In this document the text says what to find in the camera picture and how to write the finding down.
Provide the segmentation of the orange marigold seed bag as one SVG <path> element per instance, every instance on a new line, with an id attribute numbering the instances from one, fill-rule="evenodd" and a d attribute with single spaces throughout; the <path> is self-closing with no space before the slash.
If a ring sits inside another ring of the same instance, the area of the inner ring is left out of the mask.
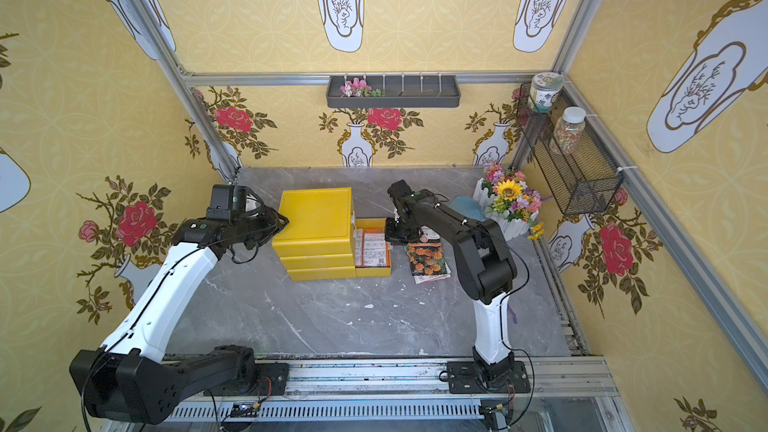
<path id="1" fill-rule="evenodd" d="M 409 244 L 405 251 L 414 278 L 434 278 L 449 273 L 439 240 Z"/>
<path id="2" fill-rule="evenodd" d="M 407 246 L 406 253 L 416 284 L 446 279 L 451 275 L 441 237 L 428 227 L 421 228 L 418 240 Z"/>
<path id="3" fill-rule="evenodd" d="M 389 243 L 383 229 L 365 228 L 355 231 L 355 266 L 386 268 L 390 266 Z"/>

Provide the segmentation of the yellow plastic drawer cabinet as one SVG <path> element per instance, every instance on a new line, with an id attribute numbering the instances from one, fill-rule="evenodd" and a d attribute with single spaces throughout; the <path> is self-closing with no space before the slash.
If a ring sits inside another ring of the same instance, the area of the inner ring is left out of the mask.
<path id="1" fill-rule="evenodd" d="M 289 224 L 272 247 L 294 282 L 355 278 L 352 189 L 286 190 L 280 214 Z"/>

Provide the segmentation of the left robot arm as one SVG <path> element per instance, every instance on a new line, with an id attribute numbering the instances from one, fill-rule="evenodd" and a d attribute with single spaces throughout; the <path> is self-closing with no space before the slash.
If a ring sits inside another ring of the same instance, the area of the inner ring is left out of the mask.
<path id="1" fill-rule="evenodd" d="M 237 244 L 257 252 L 288 219 L 271 207 L 249 212 L 209 210 L 183 223 L 166 260 L 123 322 L 96 350 L 81 350 L 69 366 L 85 420 L 157 425 L 180 402 L 232 384 L 251 391 L 259 383 L 252 348 L 213 351 L 167 361 L 167 345 L 203 279 Z"/>

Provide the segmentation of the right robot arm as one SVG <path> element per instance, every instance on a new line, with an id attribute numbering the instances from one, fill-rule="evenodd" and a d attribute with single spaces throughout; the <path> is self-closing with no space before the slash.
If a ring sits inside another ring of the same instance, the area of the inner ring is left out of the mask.
<path id="1" fill-rule="evenodd" d="M 387 190 L 396 216 L 388 218 L 385 239 L 398 245 L 416 243 L 425 229 L 450 244 L 459 283 L 473 300 L 476 338 L 472 348 L 475 385 L 454 386 L 454 393 L 471 390 L 528 393 L 533 373 L 515 359 L 509 339 L 508 303 L 517 290 L 520 257 L 508 246 L 499 224 L 486 219 L 479 205 L 467 198 L 448 204 L 427 189 L 414 191 L 403 180 Z"/>

